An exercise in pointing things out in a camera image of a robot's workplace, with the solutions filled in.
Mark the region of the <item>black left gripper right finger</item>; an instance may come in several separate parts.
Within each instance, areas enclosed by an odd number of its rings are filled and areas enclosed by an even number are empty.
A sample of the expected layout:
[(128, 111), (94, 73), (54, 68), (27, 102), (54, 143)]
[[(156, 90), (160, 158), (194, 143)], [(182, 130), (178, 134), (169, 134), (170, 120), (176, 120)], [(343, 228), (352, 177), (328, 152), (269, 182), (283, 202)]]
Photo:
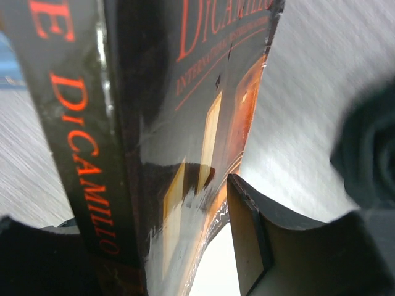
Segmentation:
[(323, 223), (227, 178), (241, 295), (393, 295), (394, 210)]

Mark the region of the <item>black t shirt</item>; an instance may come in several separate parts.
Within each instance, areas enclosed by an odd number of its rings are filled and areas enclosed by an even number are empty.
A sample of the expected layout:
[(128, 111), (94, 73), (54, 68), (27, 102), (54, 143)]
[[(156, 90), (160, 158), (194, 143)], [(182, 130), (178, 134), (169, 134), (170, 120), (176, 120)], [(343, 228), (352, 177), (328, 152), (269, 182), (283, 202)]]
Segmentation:
[(394, 80), (354, 102), (330, 162), (358, 206), (394, 207)]

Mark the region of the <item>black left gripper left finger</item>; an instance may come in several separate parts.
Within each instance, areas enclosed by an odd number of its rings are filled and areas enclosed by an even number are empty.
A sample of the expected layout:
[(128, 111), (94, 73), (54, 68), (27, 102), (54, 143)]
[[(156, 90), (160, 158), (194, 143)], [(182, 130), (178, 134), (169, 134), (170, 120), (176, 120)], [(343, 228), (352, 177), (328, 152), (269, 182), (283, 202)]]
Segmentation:
[(101, 295), (75, 219), (34, 228), (1, 217), (1, 295)]

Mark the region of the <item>orange brown cover book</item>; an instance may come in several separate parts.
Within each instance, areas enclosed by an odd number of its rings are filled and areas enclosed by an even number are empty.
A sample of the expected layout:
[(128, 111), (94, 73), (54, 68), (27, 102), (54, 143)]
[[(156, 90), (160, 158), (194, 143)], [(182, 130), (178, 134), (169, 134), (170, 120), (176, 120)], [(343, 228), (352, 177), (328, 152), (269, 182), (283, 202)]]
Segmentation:
[(188, 295), (283, 1), (2, 1), (101, 295)]

